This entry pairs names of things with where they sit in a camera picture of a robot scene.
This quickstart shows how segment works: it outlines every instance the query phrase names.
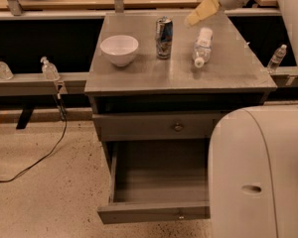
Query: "open drawer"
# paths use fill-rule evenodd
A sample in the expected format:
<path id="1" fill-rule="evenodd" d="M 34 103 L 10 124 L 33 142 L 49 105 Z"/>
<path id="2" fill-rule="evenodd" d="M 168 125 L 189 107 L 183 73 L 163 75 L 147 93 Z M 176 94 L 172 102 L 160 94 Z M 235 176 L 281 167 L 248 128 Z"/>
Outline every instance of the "open drawer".
<path id="1" fill-rule="evenodd" d="M 115 142 L 104 224 L 209 218 L 208 139 Z"/>

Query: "cabinet top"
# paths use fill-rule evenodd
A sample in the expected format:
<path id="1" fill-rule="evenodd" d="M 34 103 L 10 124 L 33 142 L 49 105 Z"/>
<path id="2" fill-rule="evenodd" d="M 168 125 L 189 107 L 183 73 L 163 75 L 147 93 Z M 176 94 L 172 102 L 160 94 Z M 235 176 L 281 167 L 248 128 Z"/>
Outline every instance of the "cabinet top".
<path id="1" fill-rule="evenodd" d="M 187 28 L 189 10 L 107 14 L 87 78 L 88 95 L 269 92 L 274 81 L 223 11 Z M 173 44 L 169 59 L 156 58 L 156 21 L 173 20 Z M 214 31 L 208 63 L 196 69 L 192 59 L 194 42 L 201 27 Z M 100 43 L 114 35 L 130 35 L 139 42 L 135 60 L 126 67 L 110 63 Z"/>

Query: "spray bottle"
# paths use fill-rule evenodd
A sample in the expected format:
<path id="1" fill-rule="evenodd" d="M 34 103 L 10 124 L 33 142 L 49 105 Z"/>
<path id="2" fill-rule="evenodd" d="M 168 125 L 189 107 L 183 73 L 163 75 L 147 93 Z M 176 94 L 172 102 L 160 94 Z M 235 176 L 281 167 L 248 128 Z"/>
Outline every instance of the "spray bottle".
<path id="1" fill-rule="evenodd" d="M 56 81 L 60 79 L 58 70 L 54 64 L 48 61 L 47 57 L 42 57 L 42 73 L 46 80 Z"/>
<path id="2" fill-rule="evenodd" d="M 11 79 L 13 73 L 9 68 L 8 64 L 0 60 L 0 78 L 1 79 Z"/>

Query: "drawer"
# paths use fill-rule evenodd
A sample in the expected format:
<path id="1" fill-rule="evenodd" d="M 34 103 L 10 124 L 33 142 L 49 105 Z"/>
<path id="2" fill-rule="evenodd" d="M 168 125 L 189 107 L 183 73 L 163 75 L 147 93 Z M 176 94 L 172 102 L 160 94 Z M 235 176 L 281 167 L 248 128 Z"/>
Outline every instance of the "drawer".
<path id="1" fill-rule="evenodd" d="M 208 139 L 115 142 L 104 224 L 210 218 Z"/>
<path id="2" fill-rule="evenodd" d="M 198 139 L 210 137 L 224 116 L 219 112 L 93 115 L 100 141 Z"/>

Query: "drawer handle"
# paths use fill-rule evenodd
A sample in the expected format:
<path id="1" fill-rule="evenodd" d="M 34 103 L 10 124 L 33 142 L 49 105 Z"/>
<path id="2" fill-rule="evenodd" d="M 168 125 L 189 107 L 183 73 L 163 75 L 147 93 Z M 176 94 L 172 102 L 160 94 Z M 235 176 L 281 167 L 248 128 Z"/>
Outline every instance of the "drawer handle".
<path id="1" fill-rule="evenodd" d="M 176 123 L 174 129 L 176 132 L 181 132 L 183 130 L 184 126 L 180 123 Z"/>

